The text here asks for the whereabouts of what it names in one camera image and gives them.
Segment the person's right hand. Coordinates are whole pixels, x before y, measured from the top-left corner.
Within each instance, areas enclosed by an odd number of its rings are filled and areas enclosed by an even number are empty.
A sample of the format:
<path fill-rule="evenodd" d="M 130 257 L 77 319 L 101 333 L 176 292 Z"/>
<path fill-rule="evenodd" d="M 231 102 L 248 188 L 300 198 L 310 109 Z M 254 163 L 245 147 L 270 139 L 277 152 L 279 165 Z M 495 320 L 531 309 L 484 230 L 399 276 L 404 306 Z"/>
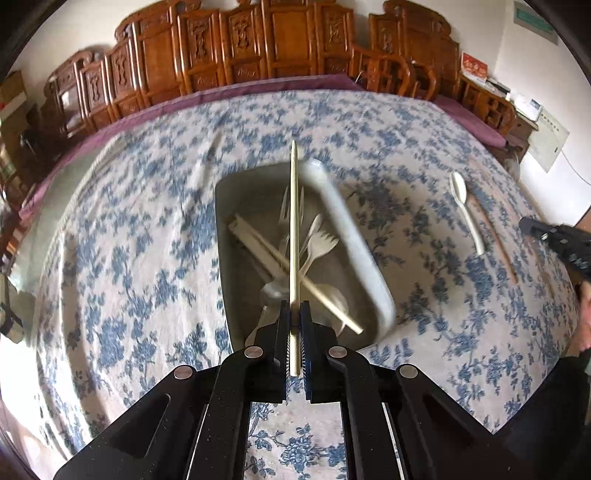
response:
<path fill-rule="evenodd" d="M 576 352 L 584 352 L 591 347 L 591 285 L 581 284 L 579 321 L 573 336 L 572 346 Z"/>

